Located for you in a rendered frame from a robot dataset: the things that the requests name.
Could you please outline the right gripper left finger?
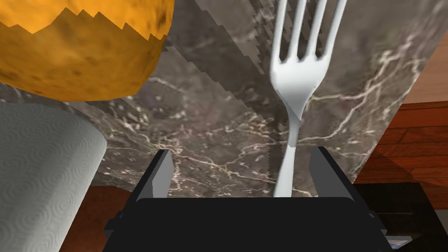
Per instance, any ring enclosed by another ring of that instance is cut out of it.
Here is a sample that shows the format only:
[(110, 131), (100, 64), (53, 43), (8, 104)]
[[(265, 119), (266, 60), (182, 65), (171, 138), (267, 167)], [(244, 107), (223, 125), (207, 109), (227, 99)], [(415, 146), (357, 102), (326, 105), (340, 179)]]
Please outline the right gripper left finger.
[(158, 150), (133, 191), (133, 200), (166, 198), (174, 173), (169, 150)]

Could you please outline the orange-brown potato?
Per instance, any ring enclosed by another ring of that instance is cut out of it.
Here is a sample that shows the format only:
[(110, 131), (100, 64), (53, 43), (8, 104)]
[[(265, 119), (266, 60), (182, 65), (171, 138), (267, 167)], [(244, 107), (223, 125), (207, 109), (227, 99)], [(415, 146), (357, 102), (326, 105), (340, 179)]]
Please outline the orange-brown potato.
[(135, 95), (175, 0), (0, 0), (0, 82), (62, 102)]

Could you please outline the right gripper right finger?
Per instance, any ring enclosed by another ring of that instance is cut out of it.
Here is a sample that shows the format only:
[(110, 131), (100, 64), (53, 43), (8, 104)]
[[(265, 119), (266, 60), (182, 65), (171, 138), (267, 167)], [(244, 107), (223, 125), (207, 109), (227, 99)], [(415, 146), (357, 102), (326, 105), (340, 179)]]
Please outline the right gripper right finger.
[(355, 200), (354, 187), (324, 147), (313, 147), (309, 171), (318, 197), (345, 197)]

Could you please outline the white paper towel roll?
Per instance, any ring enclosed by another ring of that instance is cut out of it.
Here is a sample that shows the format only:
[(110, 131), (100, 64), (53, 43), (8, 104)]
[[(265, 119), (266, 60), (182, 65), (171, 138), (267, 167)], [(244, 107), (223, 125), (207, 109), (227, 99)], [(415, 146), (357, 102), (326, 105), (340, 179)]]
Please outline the white paper towel roll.
[(59, 252), (106, 146), (75, 114), (0, 102), (0, 252)]

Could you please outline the white fork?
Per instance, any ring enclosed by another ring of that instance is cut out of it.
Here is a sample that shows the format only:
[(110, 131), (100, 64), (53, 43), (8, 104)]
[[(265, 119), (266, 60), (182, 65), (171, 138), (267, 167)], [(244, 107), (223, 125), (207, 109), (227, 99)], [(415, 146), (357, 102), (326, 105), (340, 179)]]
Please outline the white fork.
[(275, 18), (269, 77), (272, 87), (284, 103), (289, 120), (287, 147), (278, 173), (274, 197), (291, 197), (293, 189), (294, 158), (301, 116), (311, 95), (321, 84), (330, 64), (336, 35), (346, 8), (347, 0), (337, 0), (325, 48), (320, 58), (315, 54), (327, 0), (318, 0), (311, 25), (306, 52), (297, 56), (299, 36), (304, 20), (306, 0), (298, 0), (287, 57), (280, 59), (281, 38), (287, 11), (287, 0), (279, 0)]

